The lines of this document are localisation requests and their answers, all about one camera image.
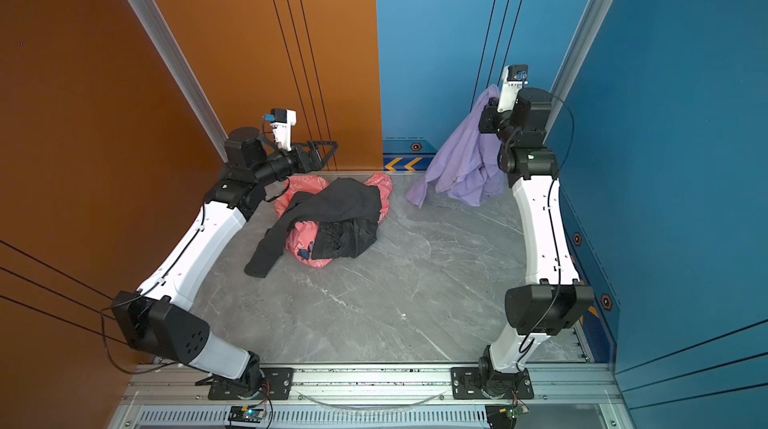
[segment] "pile of clothes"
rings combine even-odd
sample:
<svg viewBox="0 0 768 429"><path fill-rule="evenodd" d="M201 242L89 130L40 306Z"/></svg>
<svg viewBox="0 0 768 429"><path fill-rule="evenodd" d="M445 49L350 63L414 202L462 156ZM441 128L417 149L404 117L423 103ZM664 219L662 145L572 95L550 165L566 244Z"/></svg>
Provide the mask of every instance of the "pile of clothes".
<svg viewBox="0 0 768 429"><path fill-rule="evenodd" d="M366 182L338 178L331 184L316 175L292 175L275 201L280 219L264 234L245 273L265 277L283 247L314 268L335 258L357 257L376 242L391 193L392 179L385 174Z"/></svg>

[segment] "orange wall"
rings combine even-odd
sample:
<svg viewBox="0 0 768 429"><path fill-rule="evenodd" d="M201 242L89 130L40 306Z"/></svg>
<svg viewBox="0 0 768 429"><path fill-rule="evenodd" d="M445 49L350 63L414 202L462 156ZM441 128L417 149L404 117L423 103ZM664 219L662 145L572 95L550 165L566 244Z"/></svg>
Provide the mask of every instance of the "orange wall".
<svg viewBox="0 0 768 429"><path fill-rule="evenodd" d="M220 159L126 0L1 0L0 239L114 295L194 219ZM0 246L0 267L109 299ZM89 309L0 271L0 295L98 331ZM129 376L101 338L0 299L4 427L103 427ZM108 334L120 338L114 322ZM118 342L124 367L138 353ZM44 412L55 421L29 414Z"/></svg>
<svg viewBox="0 0 768 429"><path fill-rule="evenodd" d="M155 1L227 132L291 108L330 168L382 167L376 0Z"/></svg>

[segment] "purple cloth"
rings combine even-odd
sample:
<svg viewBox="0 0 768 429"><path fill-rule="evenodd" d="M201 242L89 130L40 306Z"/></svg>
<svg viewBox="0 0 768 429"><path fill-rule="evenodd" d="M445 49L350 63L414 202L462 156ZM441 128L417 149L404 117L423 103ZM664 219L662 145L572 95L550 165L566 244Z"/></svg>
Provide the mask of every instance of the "purple cloth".
<svg viewBox="0 0 768 429"><path fill-rule="evenodd" d="M427 184L437 181L437 192L469 205L480 205L484 197L504 192L504 173L498 168L498 150L502 143L495 134L481 134L480 115L491 97L498 97L496 86L480 94L472 111L442 145L429 164L427 172L408 191L408 201L421 207L427 195Z"/></svg>

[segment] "marble table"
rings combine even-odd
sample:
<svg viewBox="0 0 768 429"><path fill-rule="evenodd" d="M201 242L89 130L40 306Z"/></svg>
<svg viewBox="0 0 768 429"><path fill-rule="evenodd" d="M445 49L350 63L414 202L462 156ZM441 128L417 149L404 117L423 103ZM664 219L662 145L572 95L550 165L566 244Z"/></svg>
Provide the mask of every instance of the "marble table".
<svg viewBox="0 0 768 429"><path fill-rule="evenodd" d="M263 202L206 276L192 313L264 362L476 361L504 327L505 291L523 283L520 213L509 190L475 208L430 187L419 209L406 200L418 177L392 174L391 210L360 257L314 269L284 253L256 279L243 267L277 220L274 203ZM532 356L583 360L574 329Z"/></svg>

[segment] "white robotic arm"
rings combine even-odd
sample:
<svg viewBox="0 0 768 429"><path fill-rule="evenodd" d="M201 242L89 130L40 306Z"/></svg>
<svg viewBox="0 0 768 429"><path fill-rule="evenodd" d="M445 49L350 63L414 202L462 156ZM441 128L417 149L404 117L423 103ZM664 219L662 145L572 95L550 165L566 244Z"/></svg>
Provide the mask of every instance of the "white robotic arm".
<svg viewBox="0 0 768 429"><path fill-rule="evenodd" d="M273 109L270 118L277 144L257 128L235 129L224 143L228 161L220 180L206 193L189 230L136 292L121 291L110 306L130 347L213 373L214 383L226 379L231 390L222 391L225 398L254 395L264 374L257 355L218 338L206 321L188 312L197 290L266 197L265 187L296 172L321 170L338 148L331 141L291 144L293 111ZM330 146L325 157L320 146ZM266 147L273 152L267 155Z"/></svg>
<svg viewBox="0 0 768 429"><path fill-rule="evenodd" d="M502 141L499 168L520 208L528 267L525 285L507 291L507 324L499 338L480 357L477 380L466 385L484 397L509 397L527 392L525 363L543 342L570 328L594 299L580 282L568 253L560 215L560 169L552 150L544 145L552 94L524 87L528 66L504 69L502 93L492 98L480 118L481 133ZM476 398L471 389L466 397Z"/></svg>

